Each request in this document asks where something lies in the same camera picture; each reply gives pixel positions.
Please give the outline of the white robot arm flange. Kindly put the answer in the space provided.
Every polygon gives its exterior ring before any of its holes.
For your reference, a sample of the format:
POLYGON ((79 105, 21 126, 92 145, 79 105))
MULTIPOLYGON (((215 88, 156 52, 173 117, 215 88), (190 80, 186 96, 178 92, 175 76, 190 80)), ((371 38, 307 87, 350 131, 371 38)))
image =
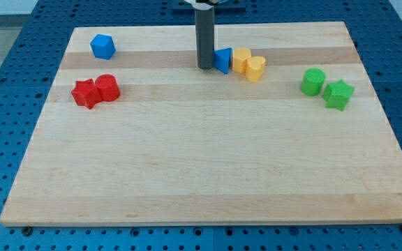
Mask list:
POLYGON ((209 10, 218 5, 222 0, 184 0, 196 10, 209 10))

